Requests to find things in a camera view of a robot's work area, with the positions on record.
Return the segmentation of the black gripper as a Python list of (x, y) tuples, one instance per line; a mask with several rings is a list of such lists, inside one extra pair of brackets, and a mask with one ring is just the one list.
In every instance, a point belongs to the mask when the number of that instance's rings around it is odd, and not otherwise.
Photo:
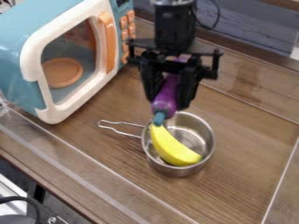
[(140, 68), (145, 98), (149, 102), (160, 91), (164, 83), (163, 73), (177, 74), (180, 71), (180, 85), (177, 87), (179, 110), (189, 107), (196, 96), (201, 79), (216, 80), (219, 77), (220, 57), (224, 52), (211, 46), (191, 42), (187, 49), (173, 50), (159, 47), (152, 38), (131, 38), (127, 63)]

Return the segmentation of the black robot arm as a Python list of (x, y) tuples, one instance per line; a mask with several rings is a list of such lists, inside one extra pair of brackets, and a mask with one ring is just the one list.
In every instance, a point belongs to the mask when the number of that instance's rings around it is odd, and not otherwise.
[(163, 90), (164, 73), (179, 78), (173, 91), (177, 110), (189, 107), (203, 79), (219, 78), (219, 49), (197, 51), (195, 0), (153, 0), (153, 38), (129, 38), (127, 62), (139, 68), (145, 98), (155, 101)]

